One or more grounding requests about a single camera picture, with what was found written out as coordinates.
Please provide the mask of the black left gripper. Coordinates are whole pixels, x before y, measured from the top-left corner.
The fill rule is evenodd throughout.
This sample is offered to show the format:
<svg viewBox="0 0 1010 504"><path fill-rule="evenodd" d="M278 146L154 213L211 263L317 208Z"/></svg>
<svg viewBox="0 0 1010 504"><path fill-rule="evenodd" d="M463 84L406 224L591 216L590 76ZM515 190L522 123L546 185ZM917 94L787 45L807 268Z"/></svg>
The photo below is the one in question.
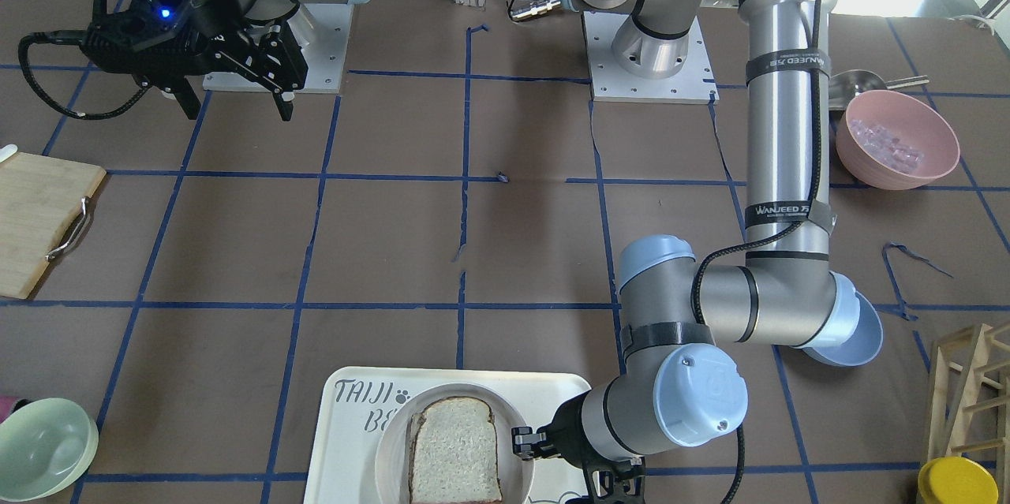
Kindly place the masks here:
<svg viewBox="0 0 1010 504"><path fill-rule="evenodd" d="M583 400L560 405L552 423L533 429L511 429L512 453L520 460L561 457L583 472L584 496L567 503L645 503L645 465L634 460L613 461L598 453L585 434Z"/></svg>

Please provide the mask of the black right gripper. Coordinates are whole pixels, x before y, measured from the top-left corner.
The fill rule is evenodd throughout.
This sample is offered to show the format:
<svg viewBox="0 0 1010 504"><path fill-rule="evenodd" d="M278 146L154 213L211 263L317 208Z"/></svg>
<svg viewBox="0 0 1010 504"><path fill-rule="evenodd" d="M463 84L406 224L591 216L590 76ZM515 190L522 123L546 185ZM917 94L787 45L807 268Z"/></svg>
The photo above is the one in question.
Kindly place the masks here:
<svg viewBox="0 0 1010 504"><path fill-rule="evenodd" d="M271 26L255 45L238 0L94 0L83 52L105 72L169 88L190 120L202 102L187 77L237 73L266 88L289 121L308 76L291 26Z"/></svg>

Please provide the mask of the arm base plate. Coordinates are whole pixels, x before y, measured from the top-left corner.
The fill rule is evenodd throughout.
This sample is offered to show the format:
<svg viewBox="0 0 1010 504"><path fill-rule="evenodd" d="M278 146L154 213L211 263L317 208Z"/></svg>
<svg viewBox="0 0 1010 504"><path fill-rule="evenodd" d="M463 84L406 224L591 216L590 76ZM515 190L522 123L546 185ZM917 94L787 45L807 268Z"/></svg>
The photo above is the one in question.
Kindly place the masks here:
<svg viewBox="0 0 1010 504"><path fill-rule="evenodd" d="M354 7L346 4L302 4L289 19L292 33L308 65L307 84L296 94L338 94L342 87ZM267 93L266 88L236 73L205 75L207 91Z"/></svg>
<svg viewBox="0 0 1010 504"><path fill-rule="evenodd" d="M663 41L639 33L628 14L584 12L593 99L634 103L717 103L719 94L698 19Z"/></svg>

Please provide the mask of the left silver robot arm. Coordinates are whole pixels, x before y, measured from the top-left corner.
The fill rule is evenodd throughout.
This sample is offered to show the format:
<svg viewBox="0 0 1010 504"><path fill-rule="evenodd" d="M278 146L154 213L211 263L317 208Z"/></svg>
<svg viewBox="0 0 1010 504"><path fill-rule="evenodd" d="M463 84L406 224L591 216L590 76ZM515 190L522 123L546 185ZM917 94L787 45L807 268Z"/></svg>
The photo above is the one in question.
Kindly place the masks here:
<svg viewBox="0 0 1010 504"><path fill-rule="evenodd" d="M636 0L629 26L676 41L699 1ZM735 432L730 502L743 476L748 395L718 341L821 352L851 342L858 328L858 292L829 268L827 18L836 0L737 1L750 33L744 242L701 260L667 235L628 245L617 285L627 370L563 403L533 436L513 432L523 460L560 457L581 469L583 503L642 503L645 457Z"/></svg>

